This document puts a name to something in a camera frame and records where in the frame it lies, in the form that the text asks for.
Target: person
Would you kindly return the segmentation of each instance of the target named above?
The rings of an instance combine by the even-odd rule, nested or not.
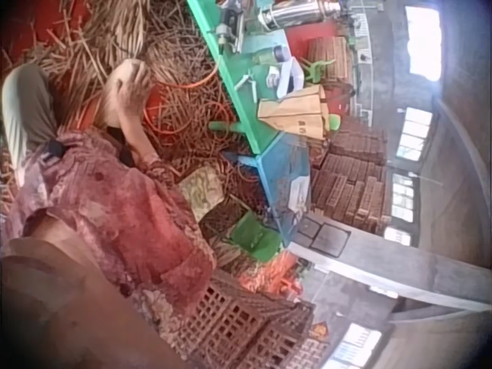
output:
[[[41,244],[57,249],[67,263],[104,276],[171,343],[208,286],[215,260],[142,127],[150,90],[148,66],[124,61],[105,86],[104,124],[57,137],[40,68],[23,65],[7,76],[2,109],[19,191],[3,224],[0,255],[25,258]],[[19,240],[30,246],[20,252]]]

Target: green stool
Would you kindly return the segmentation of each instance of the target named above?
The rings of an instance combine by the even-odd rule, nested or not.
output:
[[[273,229],[266,228],[249,211],[234,227],[231,240],[257,260],[266,263],[279,251],[282,237]]]

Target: metal container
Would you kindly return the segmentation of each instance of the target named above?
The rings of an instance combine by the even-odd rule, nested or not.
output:
[[[340,11],[340,4],[329,0],[289,0],[261,8],[258,21],[269,32],[324,22],[336,18]]]

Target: pink patterned shirt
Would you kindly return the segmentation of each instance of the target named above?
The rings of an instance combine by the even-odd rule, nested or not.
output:
[[[65,222],[105,277],[172,341],[208,286],[212,251],[158,156],[128,168],[103,136],[95,129],[63,134],[62,159],[45,162],[43,148],[28,157],[3,241],[29,235],[44,214]]]

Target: brown paper bag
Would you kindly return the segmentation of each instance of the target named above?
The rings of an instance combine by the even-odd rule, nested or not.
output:
[[[279,131],[324,139],[328,106],[320,85],[292,92],[280,101],[261,100],[258,119]]]

